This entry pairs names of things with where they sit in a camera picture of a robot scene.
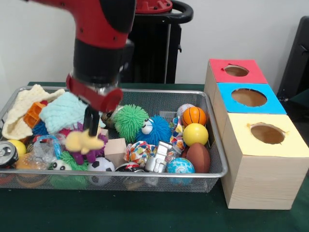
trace black handle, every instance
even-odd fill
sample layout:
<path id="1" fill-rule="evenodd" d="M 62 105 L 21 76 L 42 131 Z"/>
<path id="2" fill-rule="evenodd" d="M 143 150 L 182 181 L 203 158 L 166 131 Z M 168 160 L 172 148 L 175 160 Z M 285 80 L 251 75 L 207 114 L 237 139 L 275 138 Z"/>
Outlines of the black handle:
<path id="1" fill-rule="evenodd" d="M 145 23 L 162 23 L 162 24 L 182 24 L 190 22 L 193 18 L 193 9 L 186 3 L 172 0 L 173 9 L 180 11 L 181 14 L 172 12 L 161 14 L 136 14 L 135 21 Z"/>

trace blue lid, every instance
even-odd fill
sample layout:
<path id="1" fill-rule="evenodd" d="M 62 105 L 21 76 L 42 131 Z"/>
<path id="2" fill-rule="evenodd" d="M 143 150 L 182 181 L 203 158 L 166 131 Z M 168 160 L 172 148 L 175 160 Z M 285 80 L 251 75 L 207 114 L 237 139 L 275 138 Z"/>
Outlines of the blue lid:
<path id="1" fill-rule="evenodd" d="M 225 107 L 230 113 L 286 114 L 284 108 L 268 84 L 218 83 L 218 88 L 225 103 Z M 266 97 L 266 103 L 263 102 L 264 104 L 260 106 L 247 106 L 240 103 L 232 97 L 232 93 L 236 90 L 251 90 L 258 92 L 260 94 L 256 95 Z"/>

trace metal mesh basket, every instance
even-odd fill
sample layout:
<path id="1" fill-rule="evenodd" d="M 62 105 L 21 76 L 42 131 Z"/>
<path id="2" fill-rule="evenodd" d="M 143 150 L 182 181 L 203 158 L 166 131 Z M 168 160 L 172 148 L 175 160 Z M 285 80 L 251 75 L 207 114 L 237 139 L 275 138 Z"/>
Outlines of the metal mesh basket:
<path id="1" fill-rule="evenodd" d="M 0 129 L 18 93 L 31 87 L 15 91 L 0 112 Z M 54 92 L 58 87 L 44 87 Z M 227 172 L 224 149 L 220 140 L 209 97 L 200 91 L 173 90 L 135 90 L 123 89 L 121 105 L 141 106 L 150 116 L 160 115 L 167 121 L 175 116 L 179 106 L 190 103 L 202 108 L 209 114 L 206 125 L 209 132 L 207 144 L 211 157 L 208 174 L 170 174 L 170 173 L 124 173 L 124 172 L 87 172 L 55 170 L 0 169 L 0 188 L 33 189 L 87 189 L 87 190 L 137 190 L 172 192 L 209 192 L 218 178 Z M 115 130 L 109 130 L 110 139 L 119 138 Z"/>

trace red robot arm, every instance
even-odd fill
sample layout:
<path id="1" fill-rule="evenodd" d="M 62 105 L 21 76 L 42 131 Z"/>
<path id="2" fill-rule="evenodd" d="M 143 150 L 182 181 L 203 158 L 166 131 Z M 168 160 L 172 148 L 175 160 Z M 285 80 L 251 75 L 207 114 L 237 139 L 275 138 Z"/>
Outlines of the red robot arm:
<path id="1" fill-rule="evenodd" d="M 84 129 L 95 136 L 98 111 L 113 111 L 123 97 L 117 88 L 124 51 L 132 51 L 127 37 L 133 25 L 136 0 L 32 0 L 69 11 L 75 20 L 73 74 L 67 88 L 89 107 Z"/>

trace green spiky ball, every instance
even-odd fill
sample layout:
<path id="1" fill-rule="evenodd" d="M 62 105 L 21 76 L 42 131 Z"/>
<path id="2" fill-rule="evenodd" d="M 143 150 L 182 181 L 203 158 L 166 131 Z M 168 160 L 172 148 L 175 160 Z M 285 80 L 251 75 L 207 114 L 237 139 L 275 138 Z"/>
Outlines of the green spiky ball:
<path id="1" fill-rule="evenodd" d="M 115 127 L 121 138 L 125 138 L 127 143 L 133 143 L 136 134 L 147 118 L 149 115 L 140 106 L 125 105 L 115 115 Z"/>
<path id="2" fill-rule="evenodd" d="M 68 151 L 62 152 L 60 159 L 67 163 L 74 171 L 88 170 L 88 162 L 86 160 L 83 165 L 78 165 Z M 50 183 L 56 189 L 86 189 L 88 187 L 88 182 L 84 175 L 52 175 Z"/>

